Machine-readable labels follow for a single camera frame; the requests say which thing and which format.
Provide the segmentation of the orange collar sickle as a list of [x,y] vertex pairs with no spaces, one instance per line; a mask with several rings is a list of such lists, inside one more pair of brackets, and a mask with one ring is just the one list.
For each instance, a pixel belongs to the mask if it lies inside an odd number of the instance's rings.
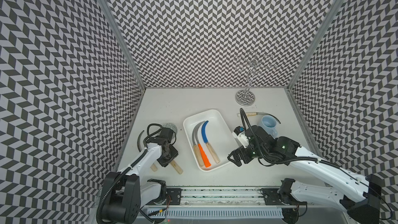
[[205,163],[205,166],[204,166],[204,167],[205,167],[205,168],[209,168],[209,167],[211,166],[211,163],[209,162],[209,159],[208,159],[208,157],[207,157],[205,151],[203,150],[203,148],[202,148],[202,146],[201,146],[201,144],[200,144],[200,142],[199,142],[199,131],[198,131],[198,146],[199,146],[199,149],[200,149],[202,158],[203,158],[204,163]]

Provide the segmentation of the white plastic storage box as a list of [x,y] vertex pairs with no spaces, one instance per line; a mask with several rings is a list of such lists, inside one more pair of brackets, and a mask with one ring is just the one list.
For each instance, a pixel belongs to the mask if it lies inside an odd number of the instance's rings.
[[[212,145],[213,149],[215,150],[216,154],[220,159],[220,163],[215,163],[214,159],[212,158],[209,150],[207,149],[206,144],[203,141],[202,134],[201,134],[201,127],[199,127],[199,142],[205,151],[211,166],[209,168],[200,167],[196,156],[193,150],[193,143],[192,143],[192,132],[194,127],[202,122],[208,120],[208,124],[206,127],[206,134],[209,143]],[[232,135],[232,131],[228,127],[227,123],[225,122],[224,118],[222,117],[221,113],[218,110],[207,110],[193,116],[187,117],[183,121],[183,128],[186,133],[188,144],[193,154],[195,163],[200,171],[209,173],[215,170],[221,169],[226,167],[227,165],[232,164],[231,161],[227,159],[227,156],[231,153],[231,151],[238,148],[238,144]]]

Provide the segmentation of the blue blade sickle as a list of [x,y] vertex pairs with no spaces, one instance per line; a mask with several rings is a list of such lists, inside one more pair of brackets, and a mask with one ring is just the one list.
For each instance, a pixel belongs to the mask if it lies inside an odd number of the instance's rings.
[[206,144],[207,149],[209,150],[212,158],[214,159],[215,163],[219,164],[220,159],[219,159],[218,155],[216,154],[215,150],[213,149],[212,145],[209,143],[208,138],[207,138],[207,134],[206,134],[207,124],[208,124],[208,120],[206,120],[201,127],[202,138],[203,138],[203,141]]

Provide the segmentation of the light blue mug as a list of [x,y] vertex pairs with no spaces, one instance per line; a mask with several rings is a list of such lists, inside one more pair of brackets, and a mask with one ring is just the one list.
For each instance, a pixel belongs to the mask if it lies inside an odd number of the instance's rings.
[[262,127],[263,130],[273,138],[277,138],[277,120],[274,117],[269,115],[263,116],[259,122],[259,126]]

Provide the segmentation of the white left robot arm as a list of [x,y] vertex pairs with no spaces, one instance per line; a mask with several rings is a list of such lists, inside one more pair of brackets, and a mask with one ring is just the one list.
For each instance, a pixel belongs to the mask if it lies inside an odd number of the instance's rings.
[[139,214],[143,214],[146,204],[171,203],[165,181],[149,179],[142,184],[140,178],[155,162],[166,167],[178,156],[174,147],[176,126],[167,123],[157,127],[157,131],[147,134],[142,150],[130,164],[106,175],[96,210],[97,223],[132,224]]

